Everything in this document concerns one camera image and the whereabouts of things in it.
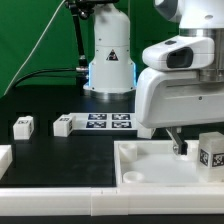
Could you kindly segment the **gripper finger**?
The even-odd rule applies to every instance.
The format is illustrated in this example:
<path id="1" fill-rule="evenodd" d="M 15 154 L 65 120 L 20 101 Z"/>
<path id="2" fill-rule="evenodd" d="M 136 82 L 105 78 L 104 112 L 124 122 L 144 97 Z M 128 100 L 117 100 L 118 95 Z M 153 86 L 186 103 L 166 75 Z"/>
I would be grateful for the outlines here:
<path id="1" fill-rule="evenodd" d="M 176 155 L 186 155 L 188 144 L 185 142 L 180 127 L 168 127 L 166 129 L 168 135 L 173 141 L 173 151 Z"/>

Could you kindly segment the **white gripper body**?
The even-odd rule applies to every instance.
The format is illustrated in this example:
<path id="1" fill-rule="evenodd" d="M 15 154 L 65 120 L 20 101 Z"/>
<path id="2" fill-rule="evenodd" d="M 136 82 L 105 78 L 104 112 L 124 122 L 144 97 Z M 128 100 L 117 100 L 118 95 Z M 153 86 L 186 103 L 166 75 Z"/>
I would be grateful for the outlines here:
<path id="1" fill-rule="evenodd" d="M 196 71 L 147 68 L 138 79 L 135 113 L 145 128 L 224 122 L 224 83 L 200 82 Z"/>

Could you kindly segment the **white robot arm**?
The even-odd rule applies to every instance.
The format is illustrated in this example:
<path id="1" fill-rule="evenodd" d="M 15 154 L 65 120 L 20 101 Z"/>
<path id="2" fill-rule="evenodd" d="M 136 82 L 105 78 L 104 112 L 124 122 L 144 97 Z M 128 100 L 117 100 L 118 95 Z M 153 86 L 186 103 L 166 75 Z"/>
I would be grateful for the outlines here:
<path id="1" fill-rule="evenodd" d="M 95 57 L 86 92 L 104 99 L 132 90 L 137 135 L 164 128 L 174 152 L 187 153 L 182 126 L 224 122 L 224 0 L 153 0 L 179 34 L 146 48 L 140 74 L 129 56 L 129 19 L 107 0 L 95 2 Z"/>

